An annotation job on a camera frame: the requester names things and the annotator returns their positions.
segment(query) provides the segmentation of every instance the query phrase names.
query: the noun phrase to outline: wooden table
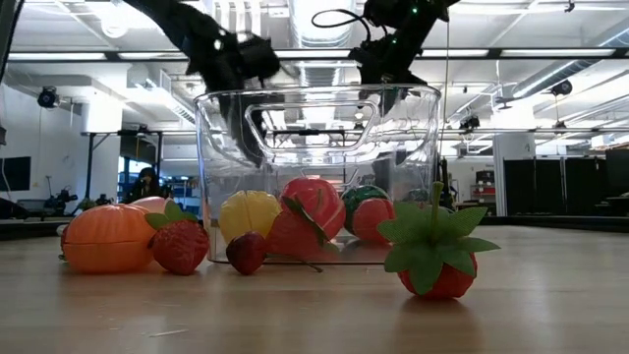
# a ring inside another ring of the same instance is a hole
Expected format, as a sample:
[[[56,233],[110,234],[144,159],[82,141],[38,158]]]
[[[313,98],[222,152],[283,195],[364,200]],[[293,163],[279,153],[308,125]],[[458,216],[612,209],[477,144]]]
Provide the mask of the wooden table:
[[[2,353],[552,353],[629,351],[629,238],[482,227],[460,300],[422,302],[380,266],[316,273],[228,265],[190,277],[86,276],[57,261],[57,238],[0,243]]]

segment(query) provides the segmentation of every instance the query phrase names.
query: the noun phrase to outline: plastic strawberry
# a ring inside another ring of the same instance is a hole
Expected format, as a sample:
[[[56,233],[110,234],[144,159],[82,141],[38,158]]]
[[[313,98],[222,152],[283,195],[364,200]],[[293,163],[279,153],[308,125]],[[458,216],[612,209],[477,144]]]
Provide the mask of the plastic strawberry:
[[[280,212],[266,236],[268,252],[301,261],[333,262],[338,248],[330,243],[323,229],[306,212],[299,198],[282,198],[287,210]]]
[[[396,218],[377,226],[393,243],[384,270],[397,272],[409,291],[430,299],[463,296],[477,275],[474,253],[499,249],[489,241],[469,237],[486,207],[450,213],[438,207],[442,189],[442,183],[433,184],[432,206],[396,203]]]
[[[209,250],[207,232],[197,217],[170,201],[164,213],[148,213],[145,218],[157,230],[149,244],[155,260],[172,273],[192,274]]]

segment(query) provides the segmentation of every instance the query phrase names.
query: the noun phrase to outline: yellow toy fruit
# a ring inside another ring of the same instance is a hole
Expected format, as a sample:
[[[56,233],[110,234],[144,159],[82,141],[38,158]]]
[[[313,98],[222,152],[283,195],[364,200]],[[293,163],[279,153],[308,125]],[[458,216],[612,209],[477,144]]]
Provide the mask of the yellow toy fruit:
[[[225,243],[229,244],[249,231],[266,237],[281,210],[279,202],[267,192],[240,191],[229,197],[221,206],[218,217]]]

